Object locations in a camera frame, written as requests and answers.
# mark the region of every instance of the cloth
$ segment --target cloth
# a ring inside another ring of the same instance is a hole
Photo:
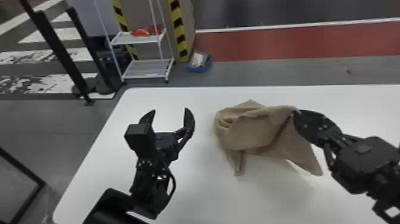
[[[217,112],[214,131],[235,175],[242,175],[245,153],[285,158],[321,176],[321,167],[308,143],[293,124],[291,106],[265,107],[249,100]]]

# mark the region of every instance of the orange object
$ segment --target orange object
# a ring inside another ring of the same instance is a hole
[[[156,27],[151,26],[147,28],[147,31],[150,33],[150,35],[156,35],[155,29],[157,29],[157,33],[160,35],[163,32],[163,27],[162,25],[157,25]]]
[[[131,35],[133,36],[147,36],[150,35],[150,33],[146,29],[137,29],[135,31],[130,32]]]

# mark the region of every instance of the shelf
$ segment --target shelf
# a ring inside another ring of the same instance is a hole
[[[138,43],[157,43],[161,42],[167,33],[167,29],[162,30],[162,34],[151,36],[133,36],[130,32],[119,32],[111,41],[111,45],[138,44]]]
[[[125,79],[165,78],[167,80],[173,63],[173,58],[142,61],[134,60],[131,61],[128,68],[126,68],[123,77]]]

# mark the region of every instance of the yellow and black striped post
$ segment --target yellow and black striped post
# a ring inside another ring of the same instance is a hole
[[[171,18],[174,26],[174,34],[177,42],[177,50],[180,62],[189,61],[189,50],[186,43],[185,28],[183,26],[182,11],[179,0],[168,0],[171,9]]]
[[[129,31],[128,30],[128,22],[126,21],[126,18],[124,16],[124,14],[122,13],[122,5],[121,5],[120,0],[112,0],[112,5],[114,7],[115,14],[117,15],[117,20],[118,20],[118,23],[120,24],[121,30],[123,32],[128,32]],[[130,45],[127,45],[127,48],[128,48],[129,53],[132,54],[133,58],[135,60],[138,60],[139,59],[138,51],[135,48],[135,46],[130,44]]]

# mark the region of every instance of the black pole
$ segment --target black pole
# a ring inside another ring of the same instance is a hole
[[[105,86],[103,86],[103,88],[101,88],[103,91],[99,91],[98,86],[96,86],[96,89],[98,89],[98,92],[105,92],[105,94],[111,93],[111,92],[117,92],[122,84],[121,79],[118,77],[118,79],[116,80],[111,80],[110,77],[107,75],[107,72],[104,69],[103,64],[101,63],[95,47],[93,46],[93,44],[91,43],[91,41],[89,40],[88,34],[85,31],[85,28],[83,27],[78,13],[76,12],[74,7],[68,7],[67,9],[67,13],[68,15],[71,17],[72,22],[74,23],[76,29],[79,32],[79,35],[81,36],[83,42],[85,43],[90,55],[93,58],[93,61],[95,62],[98,70],[99,70],[99,74],[102,77],[102,81],[104,82]]]
[[[90,85],[88,85],[83,79],[82,74],[72,61],[65,46],[55,33],[49,20],[47,19],[46,14],[41,10],[38,12],[34,12],[27,0],[20,0],[20,2],[32,19],[33,23],[36,25],[37,29],[47,41],[50,48],[54,51],[54,54],[57,56],[61,65],[70,75],[80,94],[86,100],[86,105],[93,105],[94,101],[89,97],[88,91],[94,89],[95,83],[90,83]]]

